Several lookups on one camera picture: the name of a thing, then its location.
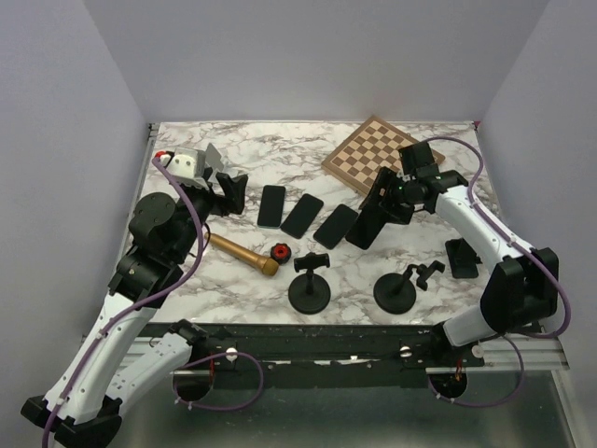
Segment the teal smartphone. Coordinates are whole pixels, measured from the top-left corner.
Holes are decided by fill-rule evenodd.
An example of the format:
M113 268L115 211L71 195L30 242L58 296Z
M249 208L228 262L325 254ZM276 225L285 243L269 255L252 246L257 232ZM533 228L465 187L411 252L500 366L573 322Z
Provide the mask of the teal smartphone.
M266 185L262 189L261 202L257 216L260 228L277 229L281 226L285 205L283 186Z

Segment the black phone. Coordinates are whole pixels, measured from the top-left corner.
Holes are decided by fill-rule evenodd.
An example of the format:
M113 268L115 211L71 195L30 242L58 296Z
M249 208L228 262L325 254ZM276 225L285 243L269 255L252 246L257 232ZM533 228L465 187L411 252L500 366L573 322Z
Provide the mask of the black phone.
M281 231L293 238L301 239L314 222L323 205L322 200L308 193L303 194L282 223Z
M345 240L360 249L367 250L386 223L386 213L377 205L363 207Z
M314 233L314 240L326 249L335 248L353 226L358 213L352 208L339 204Z

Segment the black back round-base stand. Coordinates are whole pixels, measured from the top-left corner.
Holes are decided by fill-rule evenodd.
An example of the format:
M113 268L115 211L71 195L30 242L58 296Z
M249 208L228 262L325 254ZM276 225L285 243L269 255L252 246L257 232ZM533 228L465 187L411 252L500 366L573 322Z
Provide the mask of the black back round-base stand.
M444 271L445 264L434 260L430 265L410 264L403 273L387 273L374 285L374 300L386 313L405 314L416 302L416 288L426 291L429 277Z

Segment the black round-base phone stand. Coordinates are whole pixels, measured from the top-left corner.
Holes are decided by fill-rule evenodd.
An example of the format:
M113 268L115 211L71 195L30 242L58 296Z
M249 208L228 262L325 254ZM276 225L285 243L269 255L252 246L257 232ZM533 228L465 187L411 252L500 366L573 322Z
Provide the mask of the black round-base phone stand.
M331 290L328 282L314 271L320 267L330 267L327 253L308 253L294 259L294 269L298 275L288 288L288 299L292 307L304 315L316 315L322 312L330 302Z

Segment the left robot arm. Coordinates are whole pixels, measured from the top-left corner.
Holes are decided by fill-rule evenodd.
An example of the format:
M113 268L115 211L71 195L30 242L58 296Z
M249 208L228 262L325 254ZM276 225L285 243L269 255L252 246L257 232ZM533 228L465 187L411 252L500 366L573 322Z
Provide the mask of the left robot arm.
M247 175L215 176L211 188L176 185L179 199L152 192L135 206L129 224L132 247L117 265L89 336L62 378L45 395L27 399L21 414L43 428L46 441L63 447L105 447L124 415L162 378L183 365L198 368L207 347L201 330L182 320L128 367L121 362L140 331L192 272L181 268L210 215L239 215Z

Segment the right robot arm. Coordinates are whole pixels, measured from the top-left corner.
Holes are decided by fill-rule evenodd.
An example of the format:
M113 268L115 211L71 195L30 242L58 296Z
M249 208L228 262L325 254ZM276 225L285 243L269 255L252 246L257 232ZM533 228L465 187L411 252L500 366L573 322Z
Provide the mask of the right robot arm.
M451 224L490 274L475 305L433 327L430 357L451 365L465 345L554 315L563 298L557 255L533 247L497 219L475 195L472 181L440 171L428 141L401 148L399 157L403 173L381 168L347 241L368 249L386 224L409 224L421 206Z

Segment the silver phone stand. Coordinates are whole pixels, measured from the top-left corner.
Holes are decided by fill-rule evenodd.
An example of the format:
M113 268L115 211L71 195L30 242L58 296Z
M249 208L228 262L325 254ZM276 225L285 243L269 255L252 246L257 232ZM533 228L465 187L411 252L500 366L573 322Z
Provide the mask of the silver phone stand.
M209 143L205 150L205 162L206 165L213 170L213 173L224 173L227 169L227 165L223 161L221 153L212 143Z

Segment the black folding phone stand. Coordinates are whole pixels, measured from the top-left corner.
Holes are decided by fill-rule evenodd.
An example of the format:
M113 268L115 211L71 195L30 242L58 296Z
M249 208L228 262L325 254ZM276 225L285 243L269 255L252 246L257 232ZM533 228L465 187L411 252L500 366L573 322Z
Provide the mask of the black folding phone stand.
M480 264L480 258L464 238L447 241L445 248L453 278L473 279L479 276L477 265Z

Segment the wooden chessboard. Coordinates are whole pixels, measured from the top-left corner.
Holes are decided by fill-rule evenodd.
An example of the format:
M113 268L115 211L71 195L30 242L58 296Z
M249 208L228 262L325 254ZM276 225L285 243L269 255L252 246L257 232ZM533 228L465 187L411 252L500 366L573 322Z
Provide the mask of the wooden chessboard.
M398 150L416 144L408 133L377 116L369 117L322 162L322 168L341 183L367 196L379 170L395 173L402 165Z

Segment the black red knob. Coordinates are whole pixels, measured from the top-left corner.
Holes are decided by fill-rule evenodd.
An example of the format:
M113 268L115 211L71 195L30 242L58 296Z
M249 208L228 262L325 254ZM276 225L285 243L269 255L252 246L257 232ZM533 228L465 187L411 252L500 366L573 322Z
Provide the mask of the black red knob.
M292 250L287 244L277 243L270 250L270 257L280 265L286 264L292 257Z

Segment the black front table rail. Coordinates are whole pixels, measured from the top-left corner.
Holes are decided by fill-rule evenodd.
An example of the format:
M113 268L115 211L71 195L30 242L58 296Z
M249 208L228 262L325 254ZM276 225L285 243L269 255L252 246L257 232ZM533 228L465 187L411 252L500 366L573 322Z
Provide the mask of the black front table rail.
M207 338L194 349L195 358L232 347L260 365L217 360L212 372L206 365L176 372L185 386L248 390L262 382L279 389L418 388L426 385L431 371L484 364L471 346L435 354L428 326L204 324L202 329Z

